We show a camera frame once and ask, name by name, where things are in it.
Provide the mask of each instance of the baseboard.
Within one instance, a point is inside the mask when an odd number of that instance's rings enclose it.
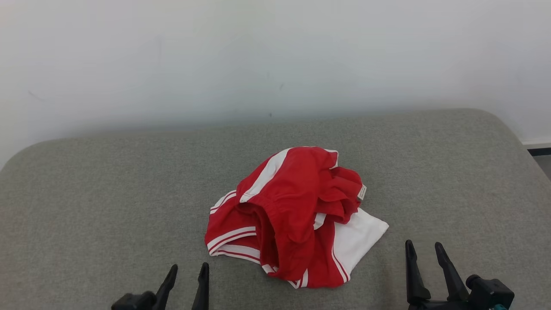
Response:
[[[551,147],[551,140],[528,140],[521,142],[527,149]]]

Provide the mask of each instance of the white stripe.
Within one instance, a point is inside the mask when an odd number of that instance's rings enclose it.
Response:
[[[225,238],[228,238],[228,237],[231,237],[231,236],[235,236],[236,234],[240,234],[240,233],[244,233],[244,232],[255,232],[253,236],[256,235],[256,227],[255,226],[249,226],[249,227],[243,227],[243,228],[239,228],[239,229],[236,229],[234,231],[231,231],[231,232],[227,232],[225,234],[223,234],[222,236],[219,236],[219,237],[216,237],[214,239],[212,239],[209,243],[207,243],[207,248],[209,249],[209,252],[211,252],[213,249],[212,247],[215,246],[218,242],[224,240]]]
[[[341,273],[341,277],[343,277],[343,283],[346,283],[346,276],[344,275],[343,270],[341,269],[341,265],[337,261],[337,258],[335,257],[335,253],[333,252],[333,247],[331,247],[331,256],[333,257],[333,262],[335,262],[335,266],[337,266],[337,269]]]
[[[308,285],[308,269],[304,271],[304,276],[302,276],[302,283],[300,284],[300,287],[306,287]]]
[[[221,247],[219,247],[214,252],[216,253],[218,251],[228,251],[228,252],[234,252],[234,253],[238,253],[238,254],[246,254],[246,255],[252,256],[252,257],[260,260],[260,251],[259,250],[255,249],[255,248],[251,248],[251,247],[246,247],[244,245],[225,244],[225,245],[222,245]]]
[[[216,202],[216,204],[214,205],[214,207],[211,207],[210,209],[212,210],[212,209],[214,209],[214,208],[217,208],[217,207],[221,206],[224,202],[226,202],[226,199],[224,199],[224,198],[228,197],[229,194],[235,193],[235,192],[236,192],[236,190],[232,190],[232,191],[230,191],[229,193],[227,193],[227,194],[225,194],[224,196],[222,196],[220,199],[218,199],[218,201]]]
[[[325,213],[316,213],[316,218],[314,218],[314,230],[320,228],[323,225],[326,216],[327,214]]]
[[[233,194],[230,194],[230,195],[226,196],[226,199],[224,199],[224,201],[222,201],[222,203],[218,207],[216,207],[216,208],[212,207],[210,209],[210,214],[215,214],[216,211],[220,210],[221,206],[223,206],[230,198],[235,197],[235,196],[237,196],[236,193],[233,193]]]
[[[254,258],[250,258],[250,257],[248,257],[248,256],[243,256],[243,255],[238,255],[238,254],[231,254],[231,253],[222,253],[222,252],[220,252],[220,253],[218,253],[218,254],[216,254],[216,255],[214,255],[214,256],[217,256],[217,255],[226,255],[226,256],[229,256],[229,257],[235,257],[235,258],[245,259],[245,260],[248,260],[248,261],[251,261],[251,262],[253,262],[253,263],[257,263],[257,264],[260,265],[260,261],[259,261],[259,260],[254,259]]]
[[[220,248],[222,245],[225,245],[226,243],[230,242],[230,241],[233,241],[233,240],[237,240],[237,239],[241,239],[241,238],[244,238],[244,237],[249,237],[249,236],[256,236],[256,232],[250,232],[250,233],[242,233],[242,234],[237,234],[231,238],[228,238],[226,240],[224,240],[224,242],[221,242],[220,244],[218,245],[215,245],[210,251],[209,251],[209,254],[211,256],[213,256],[213,253],[216,252],[216,250],[218,248]]]
[[[336,153],[336,154],[337,154],[337,159],[335,160],[335,165],[332,166],[332,167],[329,168],[329,169],[333,169],[333,168],[339,167],[339,152],[338,152],[338,151],[335,151],[334,149],[326,149],[326,148],[324,148],[324,150],[326,150],[326,151],[329,152],[329,153]]]
[[[266,264],[266,265],[262,265],[262,269],[264,269],[264,272],[266,272],[267,274],[270,274],[272,272],[275,272],[272,267],[270,267],[270,265]]]
[[[294,288],[299,288],[299,284],[295,281],[287,281],[289,282]]]
[[[264,186],[266,186],[266,184],[273,179],[279,168],[281,168],[281,165],[285,161],[285,157],[287,156],[287,152],[289,150],[290,148],[284,149],[268,160],[266,166],[264,166],[264,169],[262,169],[258,175],[258,178],[252,184],[251,188],[243,193],[243,196],[241,196],[239,202],[247,202],[250,198],[253,198],[260,193]]]

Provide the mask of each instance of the red athletic shorts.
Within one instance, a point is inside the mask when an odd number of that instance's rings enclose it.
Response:
[[[295,288],[339,286],[388,228],[358,208],[364,194],[337,151],[285,149],[211,208],[205,243]]]

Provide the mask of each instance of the clothing tag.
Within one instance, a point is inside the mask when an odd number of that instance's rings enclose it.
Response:
[[[364,199],[364,195],[365,195],[365,190],[367,189],[367,186],[365,186],[364,184],[361,185],[361,189],[360,189],[360,192],[358,193],[358,198],[360,200],[363,201]]]

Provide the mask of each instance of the floor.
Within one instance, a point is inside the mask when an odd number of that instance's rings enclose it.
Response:
[[[542,168],[543,172],[551,179],[551,155],[534,156],[534,159],[538,165]]]

